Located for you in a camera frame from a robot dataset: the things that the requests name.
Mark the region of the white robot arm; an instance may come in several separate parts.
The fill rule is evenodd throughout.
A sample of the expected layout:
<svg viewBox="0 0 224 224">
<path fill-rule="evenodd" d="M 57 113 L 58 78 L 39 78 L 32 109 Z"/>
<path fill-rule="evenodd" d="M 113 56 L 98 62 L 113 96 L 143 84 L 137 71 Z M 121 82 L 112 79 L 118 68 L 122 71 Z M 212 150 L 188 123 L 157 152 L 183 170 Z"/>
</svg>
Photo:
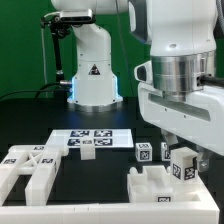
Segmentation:
<svg viewBox="0 0 224 224">
<path fill-rule="evenodd" d="M 213 30 L 222 0 L 121 0 L 132 34 L 151 46 L 151 60 L 135 68 L 143 119 L 169 144 L 197 145 L 198 170 L 212 153 L 224 156 L 224 80 L 215 77 Z"/>
</svg>

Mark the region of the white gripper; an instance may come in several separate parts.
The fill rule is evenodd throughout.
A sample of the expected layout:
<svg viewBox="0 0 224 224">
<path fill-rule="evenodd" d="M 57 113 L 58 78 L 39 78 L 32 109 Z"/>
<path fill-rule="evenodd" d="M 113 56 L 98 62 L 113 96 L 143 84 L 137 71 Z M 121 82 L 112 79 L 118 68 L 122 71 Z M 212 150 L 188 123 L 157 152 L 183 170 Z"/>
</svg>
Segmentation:
<svg viewBox="0 0 224 224">
<path fill-rule="evenodd" d="M 140 83 L 138 99 L 143 119 L 163 129 L 168 146 L 178 143 L 177 136 L 199 145 L 199 172 L 209 169 L 211 151 L 224 156 L 224 89 L 205 86 L 187 94 L 185 102 L 172 102 L 151 85 Z"/>
</svg>

